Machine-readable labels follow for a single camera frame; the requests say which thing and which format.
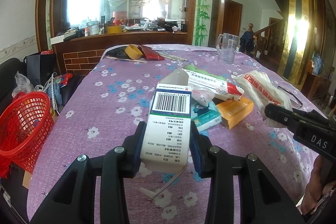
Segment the wooden counter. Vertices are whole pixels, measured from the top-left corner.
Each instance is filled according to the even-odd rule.
[[[99,63],[107,48],[128,44],[187,44],[187,33],[148,31],[97,34],[60,42],[52,48],[60,73],[75,72],[85,76]]]

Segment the white cardboard box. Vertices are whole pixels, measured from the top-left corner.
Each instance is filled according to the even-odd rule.
[[[188,74],[182,69],[174,71],[158,83],[140,153],[147,169],[175,174],[187,165],[190,103]]]

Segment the red packet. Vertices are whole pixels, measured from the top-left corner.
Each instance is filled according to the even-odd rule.
[[[145,55],[145,59],[154,59],[154,60],[164,60],[164,58],[159,55],[157,52],[152,50],[150,47],[146,47],[144,45],[139,45],[143,54]]]

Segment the wooden door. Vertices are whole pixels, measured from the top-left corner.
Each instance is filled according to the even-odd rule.
[[[225,0],[222,33],[239,35],[242,9],[242,4],[232,0]]]

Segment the table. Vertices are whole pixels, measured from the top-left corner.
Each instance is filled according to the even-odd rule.
[[[140,121],[147,120],[149,102],[158,81],[177,68],[194,64],[200,69],[224,76],[233,84],[232,75],[251,70],[266,72],[273,85],[281,85],[295,93],[303,102],[303,110],[315,109],[295,87],[242,53],[237,52],[234,64],[228,65],[218,59],[213,48],[187,45],[152,47],[189,61],[166,59],[139,63],[101,60],[83,79],[64,107],[43,146],[28,193],[30,219],[48,191],[78,155],[95,157],[105,154],[121,145],[126,136],[133,134]],[[292,133],[287,129],[266,127],[256,107],[231,130],[218,124],[202,134],[209,136],[212,144],[230,154],[257,154],[295,202],[304,193],[317,154],[293,140]],[[125,179],[130,223],[204,223],[210,179],[198,176],[191,156],[188,162],[190,164],[184,173],[155,200],[147,198],[138,189],[161,188],[172,174],[152,172],[142,164],[134,179]],[[235,222],[240,223],[237,180],[235,186]],[[99,222],[99,191],[96,191],[95,223]]]

